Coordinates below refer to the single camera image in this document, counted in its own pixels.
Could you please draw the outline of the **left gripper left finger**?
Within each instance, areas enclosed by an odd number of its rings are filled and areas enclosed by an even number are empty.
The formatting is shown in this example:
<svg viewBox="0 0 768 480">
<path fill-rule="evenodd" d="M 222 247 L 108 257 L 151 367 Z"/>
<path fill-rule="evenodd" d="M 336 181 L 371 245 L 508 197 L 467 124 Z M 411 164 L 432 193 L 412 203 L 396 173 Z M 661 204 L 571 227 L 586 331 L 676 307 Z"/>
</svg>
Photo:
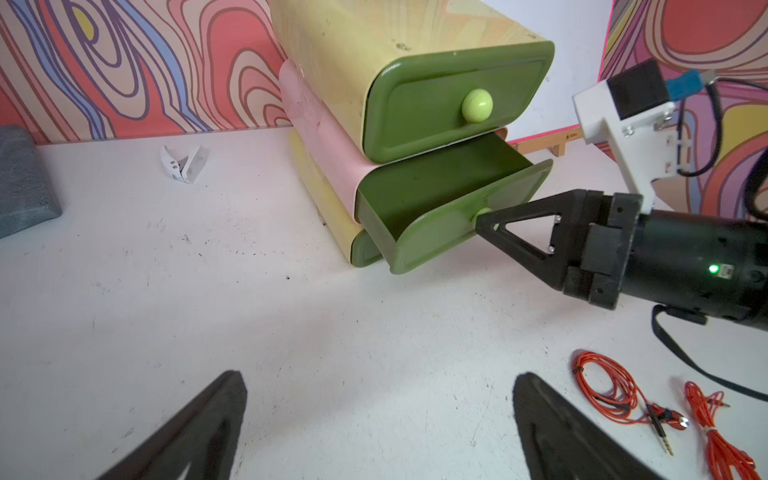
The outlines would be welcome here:
<svg viewBox="0 0 768 480">
<path fill-rule="evenodd" d="M 248 392 L 242 374 L 228 370 L 104 472 L 103 479 L 228 479 Z"/>
</svg>

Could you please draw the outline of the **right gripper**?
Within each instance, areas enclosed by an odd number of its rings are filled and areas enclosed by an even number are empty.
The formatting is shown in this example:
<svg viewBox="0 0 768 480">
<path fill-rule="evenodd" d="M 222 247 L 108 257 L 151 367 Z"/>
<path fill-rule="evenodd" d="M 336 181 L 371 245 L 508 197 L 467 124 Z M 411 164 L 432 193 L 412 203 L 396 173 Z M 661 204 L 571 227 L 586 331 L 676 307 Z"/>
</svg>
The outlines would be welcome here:
<svg viewBox="0 0 768 480">
<path fill-rule="evenodd" d="M 642 197 L 577 189 L 481 214 L 475 231 L 547 286 L 616 308 Z"/>
</svg>

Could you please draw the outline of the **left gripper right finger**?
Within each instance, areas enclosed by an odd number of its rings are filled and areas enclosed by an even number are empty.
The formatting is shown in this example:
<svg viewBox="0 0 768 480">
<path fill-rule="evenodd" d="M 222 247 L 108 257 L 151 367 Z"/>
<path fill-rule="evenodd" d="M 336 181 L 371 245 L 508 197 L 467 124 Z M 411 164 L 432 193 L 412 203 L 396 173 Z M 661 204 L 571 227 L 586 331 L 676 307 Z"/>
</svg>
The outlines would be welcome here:
<svg viewBox="0 0 768 480">
<path fill-rule="evenodd" d="M 533 479 L 658 479 L 534 373 L 516 378 L 512 404 Z"/>
</svg>

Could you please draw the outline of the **red earphones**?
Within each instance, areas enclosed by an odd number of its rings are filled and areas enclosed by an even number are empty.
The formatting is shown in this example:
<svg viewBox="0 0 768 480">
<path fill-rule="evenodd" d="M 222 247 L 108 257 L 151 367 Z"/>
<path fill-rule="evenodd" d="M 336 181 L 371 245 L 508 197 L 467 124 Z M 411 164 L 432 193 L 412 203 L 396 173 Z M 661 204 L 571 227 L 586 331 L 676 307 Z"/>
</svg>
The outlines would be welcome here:
<svg viewBox="0 0 768 480">
<path fill-rule="evenodd" d="M 610 382 L 607 389 L 599 390 L 589 383 L 588 373 L 597 370 Z M 608 356 L 577 351 L 571 372 L 581 393 L 603 417 L 619 425 L 649 426 L 666 453 L 674 456 L 665 428 L 685 431 L 689 420 L 684 415 L 650 401 L 629 371 Z"/>
<path fill-rule="evenodd" d="M 717 411 L 725 406 L 724 393 L 704 395 L 692 381 L 684 385 L 684 393 L 693 418 L 706 438 L 705 458 L 715 480 L 760 480 L 754 460 L 743 450 L 729 443 L 715 423 Z"/>
</svg>

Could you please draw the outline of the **green drawer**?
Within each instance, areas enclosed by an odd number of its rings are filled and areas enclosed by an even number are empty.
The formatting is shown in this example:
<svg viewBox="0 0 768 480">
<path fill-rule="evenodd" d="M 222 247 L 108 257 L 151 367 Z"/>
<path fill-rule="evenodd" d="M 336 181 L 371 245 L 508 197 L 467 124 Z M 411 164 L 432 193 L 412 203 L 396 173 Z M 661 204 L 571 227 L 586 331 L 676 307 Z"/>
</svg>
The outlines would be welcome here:
<svg viewBox="0 0 768 480">
<path fill-rule="evenodd" d="M 373 170 L 355 217 L 390 271 L 404 274 L 473 237 L 477 215 L 530 201 L 552 168 L 490 133 Z"/>
<path fill-rule="evenodd" d="M 379 248 L 369 233 L 362 229 L 352 240 L 350 246 L 350 264 L 356 268 L 364 268 L 383 258 Z"/>
<path fill-rule="evenodd" d="M 554 56 L 550 41 L 394 60 L 366 99 L 361 149 L 385 164 L 492 132 L 529 106 Z"/>
</svg>

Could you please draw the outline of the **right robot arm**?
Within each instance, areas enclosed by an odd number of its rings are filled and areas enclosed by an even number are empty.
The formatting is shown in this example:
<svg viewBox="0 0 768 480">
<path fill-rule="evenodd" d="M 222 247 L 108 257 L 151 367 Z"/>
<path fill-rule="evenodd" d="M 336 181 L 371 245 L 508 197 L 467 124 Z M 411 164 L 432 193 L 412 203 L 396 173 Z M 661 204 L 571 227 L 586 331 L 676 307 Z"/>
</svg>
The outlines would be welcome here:
<svg viewBox="0 0 768 480">
<path fill-rule="evenodd" d="M 481 214 L 475 231 L 539 280 L 613 310 L 625 294 L 767 328 L 767 227 L 641 211 L 635 194 L 572 190 Z"/>
</svg>

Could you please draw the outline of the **red earphones bundled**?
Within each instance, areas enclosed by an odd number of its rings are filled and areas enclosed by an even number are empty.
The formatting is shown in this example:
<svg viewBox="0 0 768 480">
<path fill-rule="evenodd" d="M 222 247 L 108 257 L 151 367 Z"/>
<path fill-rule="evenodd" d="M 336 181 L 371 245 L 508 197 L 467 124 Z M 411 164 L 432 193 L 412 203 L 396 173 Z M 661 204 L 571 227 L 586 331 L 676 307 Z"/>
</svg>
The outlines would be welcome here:
<svg viewBox="0 0 768 480">
<path fill-rule="evenodd" d="M 717 411 L 725 406 L 724 393 L 704 395 L 692 381 L 684 385 L 684 393 L 693 418 L 706 438 L 705 458 L 715 480 L 760 480 L 754 460 L 743 450 L 729 443 L 715 423 Z"/>
</svg>

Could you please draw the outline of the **yellow green drawer cabinet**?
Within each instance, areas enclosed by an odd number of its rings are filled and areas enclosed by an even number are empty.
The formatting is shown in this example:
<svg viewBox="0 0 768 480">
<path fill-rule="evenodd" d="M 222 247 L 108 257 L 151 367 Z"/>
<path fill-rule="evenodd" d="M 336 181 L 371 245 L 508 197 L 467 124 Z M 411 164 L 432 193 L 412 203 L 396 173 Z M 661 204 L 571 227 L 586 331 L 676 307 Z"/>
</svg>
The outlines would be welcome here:
<svg viewBox="0 0 768 480">
<path fill-rule="evenodd" d="M 287 57 L 279 80 L 289 119 L 361 226 L 355 217 L 357 189 L 373 170 L 486 134 L 500 137 L 499 130 L 509 125 L 374 163 L 361 149 L 366 99 L 387 65 L 406 56 L 549 41 L 481 1 L 276 1 L 271 17 Z"/>
</svg>

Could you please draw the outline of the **wooden easel stand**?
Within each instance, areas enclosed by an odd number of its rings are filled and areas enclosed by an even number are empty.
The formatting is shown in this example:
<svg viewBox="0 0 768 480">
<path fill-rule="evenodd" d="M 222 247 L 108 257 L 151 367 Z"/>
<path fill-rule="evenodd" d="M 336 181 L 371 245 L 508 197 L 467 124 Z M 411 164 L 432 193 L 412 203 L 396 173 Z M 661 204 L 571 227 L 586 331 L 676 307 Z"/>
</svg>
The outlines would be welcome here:
<svg viewBox="0 0 768 480">
<path fill-rule="evenodd" d="M 561 157 L 566 153 L 566 146 L 569 142 L 582 138 L 582 129 L 574 125 L 524 139 L 510 140 L 508 144 L 523 155 L 548 150 L 555 157 Z"/>
</svg>

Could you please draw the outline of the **pink framed whiteboard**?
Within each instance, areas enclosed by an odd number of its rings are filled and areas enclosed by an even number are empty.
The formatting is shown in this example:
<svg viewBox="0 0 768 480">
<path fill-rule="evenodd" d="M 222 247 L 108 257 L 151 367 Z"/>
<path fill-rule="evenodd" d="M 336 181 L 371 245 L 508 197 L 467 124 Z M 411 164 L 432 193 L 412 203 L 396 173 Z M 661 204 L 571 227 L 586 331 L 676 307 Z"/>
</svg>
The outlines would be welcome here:
<svg viewBox="0 0 768 480">
<path fill-rule="evenodd" d="M 551 66 L 524 113 L 507 126 L 507 139 L 576 126 L 572 97 L 598 82 L 613 2 L 497 0 L 487 5 L 554 44 Z"/>
</svg>

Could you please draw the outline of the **white clip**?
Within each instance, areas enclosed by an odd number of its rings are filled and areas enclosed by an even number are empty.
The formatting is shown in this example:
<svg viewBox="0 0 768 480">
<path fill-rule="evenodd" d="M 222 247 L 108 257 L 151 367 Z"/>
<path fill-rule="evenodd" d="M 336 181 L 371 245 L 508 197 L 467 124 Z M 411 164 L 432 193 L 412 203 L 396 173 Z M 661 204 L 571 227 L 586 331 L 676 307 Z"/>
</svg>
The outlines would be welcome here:
<svg viewBox="0 0 768 480">
<path fill-rule="evenodd" d="M 202 146 L 194 147 L 185 156 L 174 156 L 163 146 L 160 149 L 160 162 L 166 173 L 176 181 L 193 184 L 204 169 L 208 159 L 208 151 Z"/>
</svg>

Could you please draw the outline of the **grey sponge block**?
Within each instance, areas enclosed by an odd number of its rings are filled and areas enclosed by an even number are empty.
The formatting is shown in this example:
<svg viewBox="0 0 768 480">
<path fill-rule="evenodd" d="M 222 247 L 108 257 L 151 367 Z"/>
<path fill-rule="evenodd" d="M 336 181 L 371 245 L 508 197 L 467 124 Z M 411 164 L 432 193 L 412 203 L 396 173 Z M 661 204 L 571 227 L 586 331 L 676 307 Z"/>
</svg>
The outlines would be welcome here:
<svg viewBox="0 0 768 480">
<path fill-rule="evenodd" d="M 31 135 L 1 127 L 1 238 L 62 215 L 61 205 Z"/>
</svg>

